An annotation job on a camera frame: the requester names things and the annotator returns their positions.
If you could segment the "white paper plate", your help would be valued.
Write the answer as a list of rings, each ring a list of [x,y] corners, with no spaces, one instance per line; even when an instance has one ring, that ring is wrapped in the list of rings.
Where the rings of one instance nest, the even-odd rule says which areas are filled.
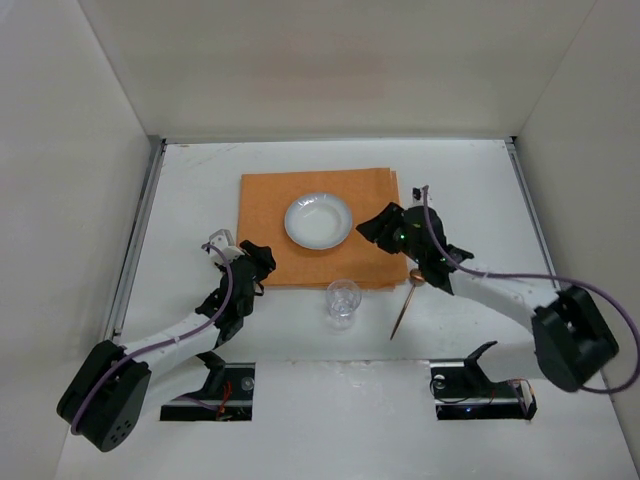
[[[295,200],[284,216],[288,237],[309,250],[328,250],[342,244],[353,226],[351,209],[336,195],[310,193]]]

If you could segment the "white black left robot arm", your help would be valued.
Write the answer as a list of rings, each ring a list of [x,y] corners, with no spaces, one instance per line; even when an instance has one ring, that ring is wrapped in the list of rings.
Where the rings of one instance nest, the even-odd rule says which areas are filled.
[[[224,361],[215,349],[251,315],[276,260],[268,246],[223,238],[204,250],[222,273],[219,286],[177,324],[128,345],[96,344],[59,400],[57,415],[101,452],[130,435],[142,414],[185,394],[214,393]]]

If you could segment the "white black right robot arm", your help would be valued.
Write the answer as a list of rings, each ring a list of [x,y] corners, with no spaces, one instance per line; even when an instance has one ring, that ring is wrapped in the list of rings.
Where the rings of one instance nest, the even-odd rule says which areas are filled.
[[[418,203],[389,203],[356,226],[369,242],[415,262],[429,285],[484,305],[523,326],[544,378],[579,390],[619,352],[619,346],[589,293],[577,286],[536,286],[505,274],[483,273],[474,254],[446,240],[436,211]]]

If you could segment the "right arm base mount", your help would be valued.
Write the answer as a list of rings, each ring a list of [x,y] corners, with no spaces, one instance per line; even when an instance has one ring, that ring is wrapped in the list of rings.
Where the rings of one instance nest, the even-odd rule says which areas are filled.
[[[486,342],[464,358],[430,363],[429,390],[440,421],[524,420],[537,413],[537,399],[528,380],[492,382],[478,361],[497,341]]]

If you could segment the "orange cloth napkin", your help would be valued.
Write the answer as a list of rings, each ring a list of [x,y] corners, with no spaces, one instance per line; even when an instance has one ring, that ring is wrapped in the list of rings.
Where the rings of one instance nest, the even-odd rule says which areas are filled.
[[[345,201],[353,224],[399,202],[396,173],[388,168],[244,174],[241,178],[237,237],[268,246],[277,263],[265,281],[271,287],[326,287],[349,279],[371,289],[392,287],[408,276],[406,259],[388,254],[352,230],[340,245],[311,250],[285,231],[285,214],[299,197],[330,193]]]

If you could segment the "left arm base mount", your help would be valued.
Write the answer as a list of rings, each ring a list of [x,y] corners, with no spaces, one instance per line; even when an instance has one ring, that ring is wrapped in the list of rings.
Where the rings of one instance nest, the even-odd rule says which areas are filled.
[[[227,363],[214,352],[197,355],[208,375],[200,389],[184,393],[160,409],[161,422],[248,422],[252,420],[255,363]]]

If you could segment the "clear plastic cup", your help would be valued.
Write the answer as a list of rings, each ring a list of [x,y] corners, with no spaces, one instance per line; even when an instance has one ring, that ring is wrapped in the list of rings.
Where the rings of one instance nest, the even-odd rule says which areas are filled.
[[[349,329],[361,304],[362,292],[359,286],[352,280],[335,280],[327,287],[325,299],[330,325],[338,331]]]

